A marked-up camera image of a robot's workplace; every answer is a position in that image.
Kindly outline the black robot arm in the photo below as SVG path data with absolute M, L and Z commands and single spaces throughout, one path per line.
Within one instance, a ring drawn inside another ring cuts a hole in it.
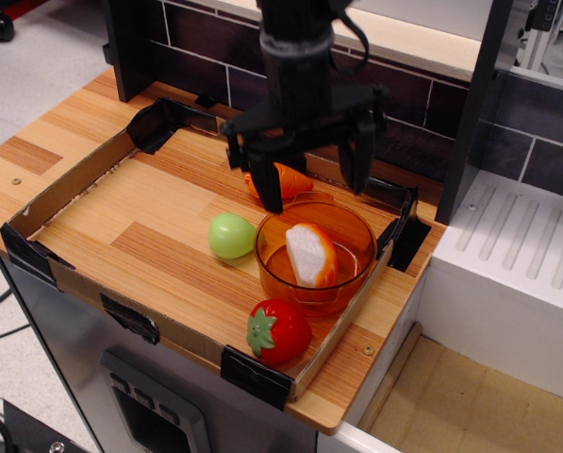
M 305 153 L 334 144 L 341 174 L 354 193 L 368 185 L 376 143 L 387 126 L 386 89 L 336 84 L 331 55 L 334 21 L 360 40 L 367 37 L 347 16 L 346 1 L 260 1 L 259 43 L 267 77 L 265 97 L 226 121 L 233 168 L 250 174 L 265 210 L 283 210 L 279 172 L 283 163 L 300 172 Z

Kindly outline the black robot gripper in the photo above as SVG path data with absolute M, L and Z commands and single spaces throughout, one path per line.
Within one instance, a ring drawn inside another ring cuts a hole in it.
M 379 134 L 386 127 L 387 89 L 337 83 L 331 42 L 260 43 L 267 92 L 221 128 L 233 168 L 250 171 L 263 207 L 281 213 L 276 162 L 305 170 L 305 152 L 334 144 L 341 175 L 355 194 L 367 187 Z

